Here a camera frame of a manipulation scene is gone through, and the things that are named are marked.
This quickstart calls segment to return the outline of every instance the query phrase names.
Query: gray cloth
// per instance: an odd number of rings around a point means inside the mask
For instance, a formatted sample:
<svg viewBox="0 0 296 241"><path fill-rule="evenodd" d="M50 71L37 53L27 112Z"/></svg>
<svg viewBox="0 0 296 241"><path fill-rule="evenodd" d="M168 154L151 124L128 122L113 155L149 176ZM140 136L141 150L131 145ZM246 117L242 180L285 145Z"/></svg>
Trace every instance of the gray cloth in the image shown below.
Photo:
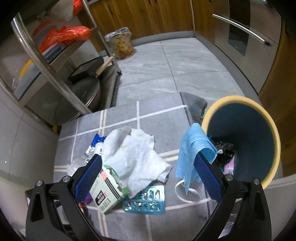
<svg viewBox="0 0 296 241"><path fill-rule="evenodd" d="M65 176L65 166L82 156L94 135L108 135L112 130L130 126L140 128L155 136L154 150L169 161L173 169L165 184L166 213L141 215L123 212L120 204L115 211L102 215L89 205L90 223L104 237L125 241L192 240L206 223L214 209L212 201L193 205L177 198L175 177L180 142L193 122L200 122L207 102L195 95L180 92L163 97L140 100L80 117L63 125L55 158L54 182ZM152 185L163 185L154 181ZM201 199L208 197L202 183L190 187L199 191ZM184 193L180 185L179 195L191 201L198 198Z"/></svg>

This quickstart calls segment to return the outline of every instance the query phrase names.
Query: teal blister pack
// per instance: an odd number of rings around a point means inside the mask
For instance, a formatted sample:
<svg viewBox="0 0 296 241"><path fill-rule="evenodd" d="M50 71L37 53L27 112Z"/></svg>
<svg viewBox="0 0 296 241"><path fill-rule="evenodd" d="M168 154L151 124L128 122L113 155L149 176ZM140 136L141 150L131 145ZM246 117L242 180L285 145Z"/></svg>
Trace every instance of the teal blister pack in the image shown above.
<svg viewBox="0 0 296 241"><path fill-rule="evenodd" d="M164 214L165 188L163 185L148 186L138 192L134 198L125 198L122 206L127 213Z"/></svg>

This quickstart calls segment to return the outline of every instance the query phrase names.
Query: red plastic bag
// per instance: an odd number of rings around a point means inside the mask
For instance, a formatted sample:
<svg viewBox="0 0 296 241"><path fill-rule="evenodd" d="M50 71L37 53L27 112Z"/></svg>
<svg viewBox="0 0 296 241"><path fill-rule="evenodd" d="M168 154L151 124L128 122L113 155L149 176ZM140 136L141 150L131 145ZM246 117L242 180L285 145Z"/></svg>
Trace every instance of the red plastic bag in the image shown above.
<svg viewBox="0 0 296 241"><path fill-rule="evenodd" d="M76 16L83 9L81 0L74 0L73 2L73 17Z"/></svg>
<svg viewBox="0 0 296 241"><path fill-rule="evenodd" d="M54 28L48 32L45 40L41 43L39 51L43 53L50 46L63 42L66 46L71 45L75 41L86 41L91 36L91 30L87 27L66 28L63 26L60 30Z"/></svg>
<svg viewBox="0 0 296 241"><path fill-rule="evenodd" d="M46 27L47 25L51 24L51 20L46 20L44 22L42 22L32 33L32 37L34 37L35 35L37 35L37 33L40 32L41 29L43 29L44 27Z"/></svg>

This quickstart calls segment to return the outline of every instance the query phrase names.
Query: metal screw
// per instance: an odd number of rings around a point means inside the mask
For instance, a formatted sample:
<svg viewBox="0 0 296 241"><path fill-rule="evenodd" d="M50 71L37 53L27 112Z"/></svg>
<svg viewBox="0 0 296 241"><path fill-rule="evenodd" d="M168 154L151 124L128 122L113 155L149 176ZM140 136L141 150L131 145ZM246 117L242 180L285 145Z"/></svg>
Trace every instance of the metal screw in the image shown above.
<svg viewBox="0 0 296 241"><path fill-rule="evenodd" d="M36 186L39 187L39 186L42 185L42 183L43 183L43 181L42 180L39 180L39 181L36 182Z"/></svg>
<svg viewBox="0 0 296 241"><path fill-rule="evenodd" d="M63 177L63 182L67 183L70 181L70 179L71 179L70 176L65 176Z"/></svg>
<svg viewBox="0 0 296 241"><path fill-rule="evenodd" d="M226 180L228 180L228 181L232 181L232 180L233 180L233 176L231 176L231 175L229 175L229 174L227 174L227 175L225 176L225 178L226 178Z"/></svg>
<svg viewBox="0 0 296 241"><path fill-rule="evenodd" d="M256 185L259 185L259 184L260 184L260 181L259 181L258 179L254 179L254 183L255 183Z"/></svg>

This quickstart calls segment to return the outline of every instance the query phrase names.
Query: purple object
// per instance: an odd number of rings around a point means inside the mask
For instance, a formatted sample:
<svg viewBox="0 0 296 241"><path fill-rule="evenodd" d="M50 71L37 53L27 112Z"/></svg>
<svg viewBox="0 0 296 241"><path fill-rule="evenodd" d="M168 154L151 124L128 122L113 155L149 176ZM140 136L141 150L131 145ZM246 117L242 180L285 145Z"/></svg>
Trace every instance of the purple object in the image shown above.
<svg viewBox="0 0 296 241"><path fill-rule="evenodd" d="M224 167L224 171L223 171L224 175L226 175L226 174L233 175L234 159L235 159L235 156L233 156L233 158L231 158L230 162L228 164L226 164L226 166Z"/></svg>
<svg viewBox="0 0 296 241"><path fill-rule="evenodd" d="M90 204L90 203L92 202L92 200L93 200L93 199L92 199L90 193L88 193L88 194L86 195L86 198L82 201L82 203L85 204L85 205L88 205L88 204Z"/></svg>

